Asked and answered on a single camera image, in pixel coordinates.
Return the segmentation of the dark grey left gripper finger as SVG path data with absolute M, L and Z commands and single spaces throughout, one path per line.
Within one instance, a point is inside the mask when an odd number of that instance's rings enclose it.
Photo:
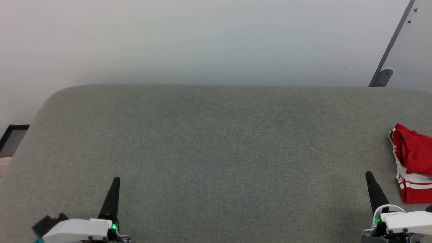
M 99 211 L 98 219 L 118 221 L 120 183 L 120 177 L 114 177 L 102 208 Z

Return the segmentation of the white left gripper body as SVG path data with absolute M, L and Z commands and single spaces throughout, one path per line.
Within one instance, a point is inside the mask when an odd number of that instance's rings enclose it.
M 129 235 L 105 219 L 68 219 L 57 223 L 42 236 L 44 243 L 131 243 Z

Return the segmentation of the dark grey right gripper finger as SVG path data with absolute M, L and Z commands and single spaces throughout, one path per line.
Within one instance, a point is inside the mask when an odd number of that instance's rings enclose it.
M 377 183 L 372 172 L 367 171 L 365 173 L 366 185 L 368 188 L 369 201 L 372 209 L 372 213 L 380 207 L 389 204 L 389 200 L 384 194 L 379 183 Z

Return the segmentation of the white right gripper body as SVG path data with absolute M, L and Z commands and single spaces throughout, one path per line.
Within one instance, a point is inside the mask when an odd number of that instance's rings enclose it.
M 385 204 L 373 210 L 370 229 L 361 234 L 362 243 L 423 243 L 432 234 L 431 206 L 406 212 L 399 206 Z

